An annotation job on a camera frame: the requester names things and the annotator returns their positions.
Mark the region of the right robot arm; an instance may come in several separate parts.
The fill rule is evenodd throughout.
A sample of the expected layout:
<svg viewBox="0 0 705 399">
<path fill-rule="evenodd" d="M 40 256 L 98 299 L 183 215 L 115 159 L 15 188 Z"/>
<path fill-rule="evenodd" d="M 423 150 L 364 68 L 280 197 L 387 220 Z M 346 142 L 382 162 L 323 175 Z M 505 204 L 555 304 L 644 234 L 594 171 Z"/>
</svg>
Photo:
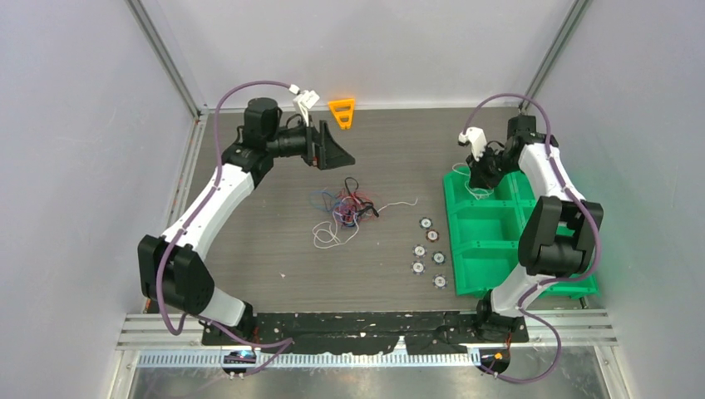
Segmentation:
<svg viewBox="0 0 705 399">
<path fill-rule="evenodd" d="M 490 148 L 479 127 L 465 128 L 458 143 L 470 149 L 470 188 L 494 189 L 508 174 L 520 172 L 535 197 L 520 235 L 517 266 L 476 308 L 477 335 L 500 341 L 519 331 L 528 306 L 547 288 L 586 275 L 604 210 L 572 185 L 558 141 L 539 133 L 533 116 L 510 118 L 506 142 L 498 150 Z"/>
</svg>

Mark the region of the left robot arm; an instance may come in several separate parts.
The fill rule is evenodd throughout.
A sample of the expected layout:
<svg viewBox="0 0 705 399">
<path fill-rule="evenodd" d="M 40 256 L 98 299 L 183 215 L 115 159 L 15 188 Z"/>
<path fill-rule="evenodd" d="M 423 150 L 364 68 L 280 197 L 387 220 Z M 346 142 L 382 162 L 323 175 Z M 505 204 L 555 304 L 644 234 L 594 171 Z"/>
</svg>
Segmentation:
<svg viewBox="0 0 705 399">
<path fill-rule="evenodd" d="M 320 170 L 355 163 L 332 138 L 326 121 L 314 126 L 303 117 L 288 127 L 280 123 L 282 114 L 271 98 L 250 100 L 240 138 L 224 151 L 209 183 L 164 233 L 144 236 L 137 247 L 146 298 L 223 325 L 224 335 L 236 344 L 254 336 L 254 320 L 245 316 L 251 306 L 217 288 L 205 265 L 224 222 L 259 186 L 277 158 L 298 156 Z"/>
</svg>

